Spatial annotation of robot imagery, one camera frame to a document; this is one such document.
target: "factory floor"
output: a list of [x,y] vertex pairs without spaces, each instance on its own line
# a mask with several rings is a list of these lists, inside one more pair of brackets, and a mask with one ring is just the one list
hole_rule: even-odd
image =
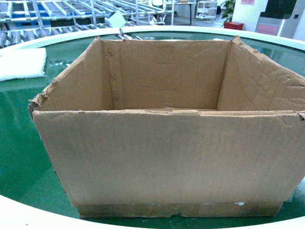
[[[168,15],[168,18],[165,20],[167,23],[166,25],[171,24],[171,16]],[[192,26],[204,26],[204,27],[221,27],[224,23],[225,19],[221,19],[221,15],[217,15],[215,19],[195,19],[194,15],[192,15]],[[174,16],[173,20],[174,25],[190,25],[190,18],[181,17],[179,15]]]

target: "green leaves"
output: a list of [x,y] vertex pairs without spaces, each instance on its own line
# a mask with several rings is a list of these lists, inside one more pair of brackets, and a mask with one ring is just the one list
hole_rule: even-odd
[[234,13],[234,7],[235,7],[236,0],[226,0],[223,2],[220,6],[224,6],[225,9],[222,10],[222,19],[226,18],[224,22],[232,21],[233,13]]

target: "box bottom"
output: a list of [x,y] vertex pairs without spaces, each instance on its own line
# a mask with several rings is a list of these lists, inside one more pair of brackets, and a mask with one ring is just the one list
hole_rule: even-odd
[[113,204],[76,206],[82,218],[275,216],[281,203]]

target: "white cart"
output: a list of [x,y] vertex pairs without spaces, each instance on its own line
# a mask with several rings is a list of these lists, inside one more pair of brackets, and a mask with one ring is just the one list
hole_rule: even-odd
[[215,19],[217,11],[217,0],[199,1],[197,4],[196,18]]

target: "open cardboard box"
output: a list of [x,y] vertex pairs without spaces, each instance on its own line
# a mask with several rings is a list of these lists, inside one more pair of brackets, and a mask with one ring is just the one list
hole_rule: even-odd
[[29,106],[82,217],[272,216],[305,175],[305,80],[232,41],[101,41]]

